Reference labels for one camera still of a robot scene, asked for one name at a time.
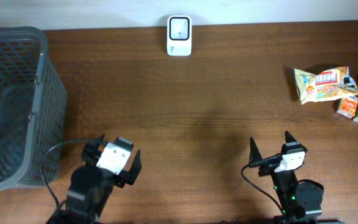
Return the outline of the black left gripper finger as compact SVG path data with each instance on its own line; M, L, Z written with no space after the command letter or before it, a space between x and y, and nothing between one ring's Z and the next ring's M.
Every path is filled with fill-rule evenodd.
M95 148L102 146L104 144L104 137L105 137L105 134L100 135L99 138L91 140L89 142L89 145L91 145L92 147L95 147Z
M127 180L127 183L129 185L134 185L141 170L142 170L142 163L141 163L141 159L140 159L140 150L138 150L134 159L133 159L131 168L129 170L129 176L128 176L128 180Z

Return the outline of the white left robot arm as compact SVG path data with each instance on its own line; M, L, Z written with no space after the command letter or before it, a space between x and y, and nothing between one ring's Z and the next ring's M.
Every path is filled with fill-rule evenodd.
M81 154L85 165L71 175L67 198L60 202L46 181L44 168L40 168L42 182L56 203L56 209L47 223L98 223L114 187L134 185L141 172L140 151L136 152L129 170L124 167L130 160L134 143L122 137L113 142L97 139L78 139L52 146L43 156L67 144L83 143Z

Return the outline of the yellow snack bag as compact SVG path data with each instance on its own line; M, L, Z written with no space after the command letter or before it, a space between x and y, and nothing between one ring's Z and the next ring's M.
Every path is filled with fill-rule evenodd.
M350 74L350 67L341 66L313 74L293 69L299 101L305 103L334 101L358 96L358 86Z

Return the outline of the orange small box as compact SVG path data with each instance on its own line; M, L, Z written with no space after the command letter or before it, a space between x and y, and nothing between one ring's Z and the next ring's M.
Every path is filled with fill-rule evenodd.
M356 115L357 107L358 97L348 96L340 99L336 113L347 118L353 118Z

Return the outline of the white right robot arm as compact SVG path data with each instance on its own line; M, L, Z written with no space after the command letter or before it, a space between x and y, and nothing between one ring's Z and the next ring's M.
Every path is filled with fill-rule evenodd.
M244 180L259 192L266 195L278 207L281 214L273 217L278 224L323 224L340 223L339 220L319 220L323 210L324 186L310 179L297 179L295 171L305 163L308 152L289 131L285 131L285 144L281 151L263 158L254 141L250 138L249 162L241 169ZM273 188L278 199L274 199L266 191L253 184L244 175L246 168L258 168L259 177L271 176Z

